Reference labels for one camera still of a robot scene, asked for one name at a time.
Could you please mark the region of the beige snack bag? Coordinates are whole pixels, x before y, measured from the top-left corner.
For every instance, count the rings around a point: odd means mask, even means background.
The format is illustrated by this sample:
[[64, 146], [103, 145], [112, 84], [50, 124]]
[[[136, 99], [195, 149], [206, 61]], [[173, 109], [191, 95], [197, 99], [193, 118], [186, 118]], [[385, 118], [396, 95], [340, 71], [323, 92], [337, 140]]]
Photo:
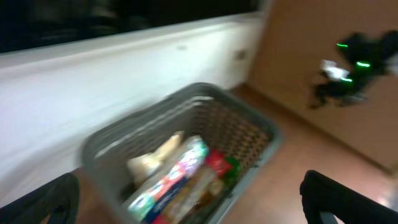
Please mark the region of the beige snack bag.
[[154, 175], [167, 159], [176, 155], [182, 142], [183, 134], [183, 131], [178, 131], [154, 152], [143, 154], [127, 161], [128, 171], [136, 187], [141, 186], [148, 178]]

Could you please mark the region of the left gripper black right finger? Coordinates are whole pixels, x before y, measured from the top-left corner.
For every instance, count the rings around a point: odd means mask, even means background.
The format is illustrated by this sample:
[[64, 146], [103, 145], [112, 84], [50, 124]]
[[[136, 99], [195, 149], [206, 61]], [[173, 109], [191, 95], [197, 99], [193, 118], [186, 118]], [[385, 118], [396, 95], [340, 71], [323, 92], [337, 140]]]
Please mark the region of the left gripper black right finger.
[[308, 224], [397, 224], [397, 212], [335, 180], [308, 170], [300, 184], [302, 207]]

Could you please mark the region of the Kleenex tissue multipack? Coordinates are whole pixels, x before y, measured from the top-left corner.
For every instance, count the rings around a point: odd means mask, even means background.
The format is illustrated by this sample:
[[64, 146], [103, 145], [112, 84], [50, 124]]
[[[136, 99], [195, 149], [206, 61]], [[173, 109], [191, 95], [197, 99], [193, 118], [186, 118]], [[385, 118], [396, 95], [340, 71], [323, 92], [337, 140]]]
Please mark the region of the Kleenex tissue multipack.
[[139, 223], [153, 223], [202, 166], [209, 148], [199, 136], [188, 138], [177, 152], [124, 203]]

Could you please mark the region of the green round cup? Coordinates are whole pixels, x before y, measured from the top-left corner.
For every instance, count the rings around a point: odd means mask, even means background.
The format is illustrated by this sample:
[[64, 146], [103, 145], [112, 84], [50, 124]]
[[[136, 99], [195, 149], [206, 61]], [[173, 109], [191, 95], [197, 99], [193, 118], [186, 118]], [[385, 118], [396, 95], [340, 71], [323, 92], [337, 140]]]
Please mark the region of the green round cup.
[[239, 177], [240, 163], [237, 159], [232, 156], [225, 158], [231, 168], [224, 174], [223, 181], [226, 186], [230, 187], [234, 185]]

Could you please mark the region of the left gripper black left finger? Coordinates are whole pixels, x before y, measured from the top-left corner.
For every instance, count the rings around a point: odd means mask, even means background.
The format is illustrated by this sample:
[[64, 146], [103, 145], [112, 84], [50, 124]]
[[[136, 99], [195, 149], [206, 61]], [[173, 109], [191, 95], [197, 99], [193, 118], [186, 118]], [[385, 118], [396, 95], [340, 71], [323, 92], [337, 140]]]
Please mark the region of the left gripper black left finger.
[[27, 195], [1, 207], [1, 223], [75, 224], [80, 203], [80, 183], [66, 173]]

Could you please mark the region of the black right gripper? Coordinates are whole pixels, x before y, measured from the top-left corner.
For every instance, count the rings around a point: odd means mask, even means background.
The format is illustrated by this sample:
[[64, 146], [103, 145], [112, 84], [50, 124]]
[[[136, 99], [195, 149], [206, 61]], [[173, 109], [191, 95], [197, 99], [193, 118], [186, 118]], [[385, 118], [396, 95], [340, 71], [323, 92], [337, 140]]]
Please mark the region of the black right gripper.
[[339, 107], [366, 100], [366, 88], [377, 78], [387, 75], [389, 60], [397, 54], [397, 31], [389, 30], [378, 39], [353, 32], [337, 42], [336, 49], [350, 69], [341, 68], [334, 61], [323, 60], [320, 75], [326, 81], [313, 87], [310, 109], [326, 106], [329, 98], [336, 100]]

